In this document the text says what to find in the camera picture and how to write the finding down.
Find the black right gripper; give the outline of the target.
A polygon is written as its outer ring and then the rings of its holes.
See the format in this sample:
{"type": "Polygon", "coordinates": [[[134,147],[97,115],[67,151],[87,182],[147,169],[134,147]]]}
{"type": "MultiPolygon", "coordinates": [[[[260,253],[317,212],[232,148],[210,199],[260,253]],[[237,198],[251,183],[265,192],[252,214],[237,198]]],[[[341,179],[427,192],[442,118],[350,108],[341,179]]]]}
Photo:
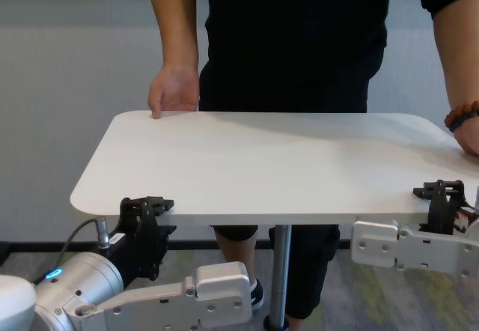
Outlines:
{"type": "Polygon", "coordinates": [[[424,182],[422,187],[414,188],[412,194],[430,201],[439,196],[450,197],[447,201],[430,202],[427,222],[420,224],[419,231],[434,234],[453,234],[457,231],[465,234],[475,220],[475,212],[467,202],[452,199],[465,199],[464,183],[461,180],[424,182]]]}

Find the person's left hand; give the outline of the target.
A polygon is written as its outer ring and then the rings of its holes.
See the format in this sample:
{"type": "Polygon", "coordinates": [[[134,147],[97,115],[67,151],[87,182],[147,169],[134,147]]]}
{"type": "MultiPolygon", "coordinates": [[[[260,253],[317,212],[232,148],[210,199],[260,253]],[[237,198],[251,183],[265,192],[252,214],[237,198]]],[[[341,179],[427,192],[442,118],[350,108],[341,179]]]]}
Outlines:
{"type": "Polygon", "coordinates": [[[479,154],[479,118],[470,118],[455,129],[454,138],[460,147],[469,155],[479,154]]]}

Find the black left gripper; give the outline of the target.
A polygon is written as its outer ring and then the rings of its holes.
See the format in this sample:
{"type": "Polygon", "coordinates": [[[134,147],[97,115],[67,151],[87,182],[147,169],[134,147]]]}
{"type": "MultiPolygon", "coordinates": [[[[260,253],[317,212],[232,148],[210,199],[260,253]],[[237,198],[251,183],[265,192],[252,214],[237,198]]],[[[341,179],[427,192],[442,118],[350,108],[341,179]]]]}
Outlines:
{"type": "Polygon", "coordinates": [[[156,217],[169,211],[174,201],[163,197],[124,198],[120,219],[110,236],[110,246],[99,254],[117,269],[126,289],[136,279],[156,280],[169,236],[176,226],[158,226],[156,217]]]}

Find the person's right hand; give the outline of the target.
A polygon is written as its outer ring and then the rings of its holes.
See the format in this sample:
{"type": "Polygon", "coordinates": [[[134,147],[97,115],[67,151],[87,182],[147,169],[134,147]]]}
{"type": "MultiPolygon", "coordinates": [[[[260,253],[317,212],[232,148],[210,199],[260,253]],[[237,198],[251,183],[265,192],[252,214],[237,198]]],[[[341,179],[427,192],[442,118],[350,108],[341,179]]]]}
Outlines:
{"type": "Polygon", "coordinates": [[[198,71],[169,65],[151,82],[147,100],[153,119],[160,119],[163,112],[193,112],[198,101],[198,71]]]}

